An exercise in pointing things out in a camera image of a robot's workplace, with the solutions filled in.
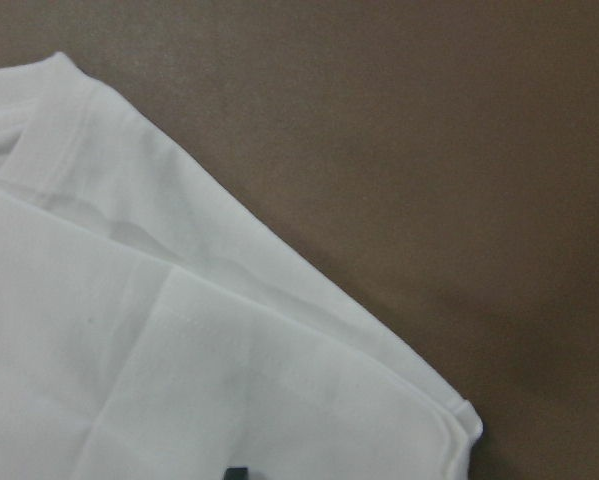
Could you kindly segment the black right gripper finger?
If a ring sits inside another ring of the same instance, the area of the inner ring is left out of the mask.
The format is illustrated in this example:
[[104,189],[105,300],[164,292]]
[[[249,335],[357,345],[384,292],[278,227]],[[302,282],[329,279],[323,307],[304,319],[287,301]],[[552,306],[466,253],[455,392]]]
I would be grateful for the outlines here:
[[224,472],[224,480],[249,480],[249,468],[246,466],[228,467]]

